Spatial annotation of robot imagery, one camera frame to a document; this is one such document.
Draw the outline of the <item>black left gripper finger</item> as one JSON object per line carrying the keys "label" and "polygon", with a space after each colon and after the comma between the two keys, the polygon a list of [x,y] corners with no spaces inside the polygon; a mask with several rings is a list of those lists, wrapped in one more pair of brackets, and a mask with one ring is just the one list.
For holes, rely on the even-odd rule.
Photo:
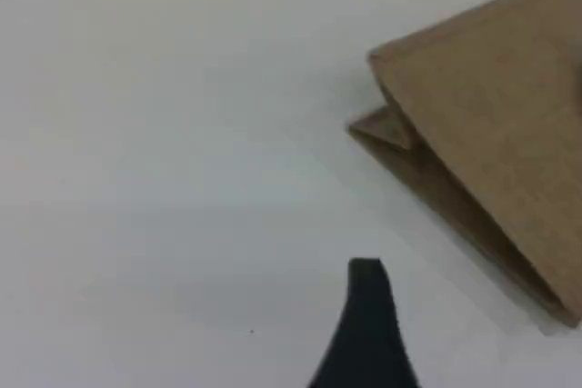
{"label": "black left gripper finger", "polygon": [[311,387],[418,387],[385,266],[353,258],[346,300]]}

